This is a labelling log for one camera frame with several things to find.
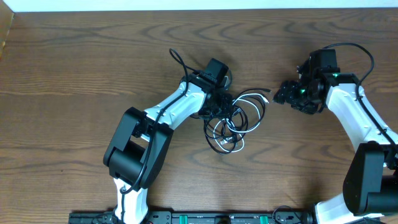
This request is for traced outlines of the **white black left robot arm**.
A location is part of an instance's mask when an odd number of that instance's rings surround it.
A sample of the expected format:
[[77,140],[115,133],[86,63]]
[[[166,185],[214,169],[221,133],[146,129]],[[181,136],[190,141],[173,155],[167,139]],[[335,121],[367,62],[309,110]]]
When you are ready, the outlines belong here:
[[148,188],[164,164],[174,130],[202,108],[212,91],[230,84],[228,77],[215,82],[198,77],[182,80],[159,104],[144,111],[131,107],[123,114],[103,157],[118,194],[116,223],[144,221]]

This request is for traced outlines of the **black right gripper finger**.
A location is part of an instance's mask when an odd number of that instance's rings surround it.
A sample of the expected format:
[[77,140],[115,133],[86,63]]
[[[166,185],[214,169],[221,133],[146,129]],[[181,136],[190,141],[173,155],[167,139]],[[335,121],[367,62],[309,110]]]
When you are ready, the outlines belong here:
[[279,94],[280,95],[288,95],[290,93],[290,89],[292,87],[292,82],[291,81],[284,81],[280,88],[279,88]]
[[283,105],[287,99],[289,98],[289,94],[285,94],[285,93],[276,93],[272,99],[272,101],[274,103],[278,103],[280,105]]

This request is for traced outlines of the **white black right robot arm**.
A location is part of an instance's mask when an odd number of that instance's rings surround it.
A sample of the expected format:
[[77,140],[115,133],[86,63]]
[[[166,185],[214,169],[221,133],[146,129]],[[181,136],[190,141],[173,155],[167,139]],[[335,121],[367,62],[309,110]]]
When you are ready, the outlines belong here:
[[326,73],[284,81],[275,103],[288,103],[305,114],[328,108],[341,123],[354,158],[339,195],[317,203],[303,223],[366,223],[397,213],[397,133],[378,115],[352,73]]

